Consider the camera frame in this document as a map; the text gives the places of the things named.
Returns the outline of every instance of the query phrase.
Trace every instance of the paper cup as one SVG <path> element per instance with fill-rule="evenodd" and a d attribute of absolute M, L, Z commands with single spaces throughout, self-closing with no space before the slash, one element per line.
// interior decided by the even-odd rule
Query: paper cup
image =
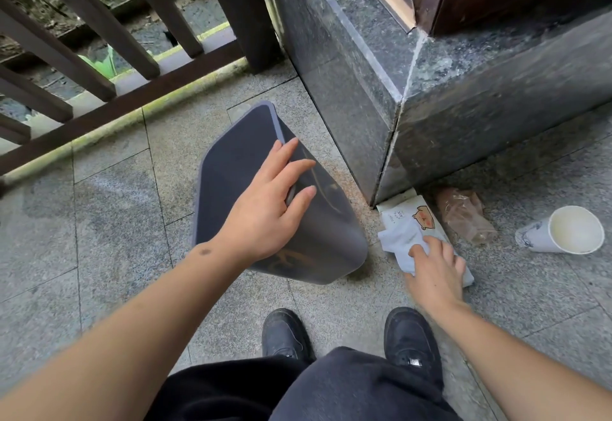
<path fill-rule="evenodd" d="M 552 215 L 516 230 L 516 243 L 533 252 L 593 253 L 603 244 L 601 222 L 576 205 L 557 208 Z"/>

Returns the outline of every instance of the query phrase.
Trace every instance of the trash bin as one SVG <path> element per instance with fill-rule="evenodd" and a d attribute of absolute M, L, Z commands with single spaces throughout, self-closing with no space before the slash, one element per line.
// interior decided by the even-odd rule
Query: trash bin
<path fill-rule="evenodd" d="M 200 165 L 193 217 L 194 245 L 212 239 L 266 159 L 276 139 L 287 142 L 294 134 L 262 101 L 210 147 Z M 300 142 L 292 160 L 312 158 Z M 329 284 L 359 268 L 368 254 L 368 242 L 340 185 L 317 162 L 289 191 L 288 202 L 302 188 L 317 186 L 317 195 L 297 232 L 278 254 L 254 263 L 256 271 Z"/>

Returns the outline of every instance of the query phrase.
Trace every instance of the black shoe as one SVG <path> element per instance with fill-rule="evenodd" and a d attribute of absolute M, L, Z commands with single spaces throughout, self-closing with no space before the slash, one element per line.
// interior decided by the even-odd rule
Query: black shoe
<path fill-rule="evenodd" d="M 306 328 L 297 315 L 290 309 L 275 309 L 264 321 L 261 333 L 263 355 L 283 355 L 311 362 L 314 353 Z"/>
<path fill-rule="evenodd" d="M 436 338 L 423 315 L 413 308 L 391 310 L 384 325 L 384 355 L 444 390 L 442 359 Z"/>

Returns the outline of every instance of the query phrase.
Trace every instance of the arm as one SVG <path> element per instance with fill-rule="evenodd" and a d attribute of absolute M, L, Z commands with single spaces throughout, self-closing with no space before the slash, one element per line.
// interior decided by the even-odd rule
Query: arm
<path fill-rule="evenodd" d="M 414 300 L 446 331 L 510 421 L 608 420 L 612 392 L 477 316 L 463 302 L 465 261 L 446 242 L 414 246 L 416 274 L 406 274 Z"/>
<path fill-rule="evenodd" d="M 144 418 L 219 297 L 245 268 L 295 233 L 315 195 L 311 186 L 285 205 L 289 188 L 315 164 L 287 164 L 296 147 L 297 139 L 284 146 L 277 141 L 217 236 L 13 389 L 0 402 L 0 418 Z"/>

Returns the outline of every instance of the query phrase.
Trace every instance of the wooden railing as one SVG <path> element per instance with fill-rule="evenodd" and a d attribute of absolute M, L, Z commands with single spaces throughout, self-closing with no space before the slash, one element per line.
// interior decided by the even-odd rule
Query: wooden railing
<path fill-rule="evenodd" d="M 134 70 L 109 81 L 10 1 L 0 0 L 0 31 L 101 100 L 75 116 L 64 100 L 0 65 L 0 93 L 62 123 L 33 138 L 29 126 L 0 114 L 0 138 L 18 144 L 0 155 L 0 176 L 241 57 L 254 73 L 282 58 L 264 0 L 218 0 L 229 28 L 202 41 L 172 0 L 147 0 L 182 48 L 159 62 L 99 0 L 63 1 Z"/>

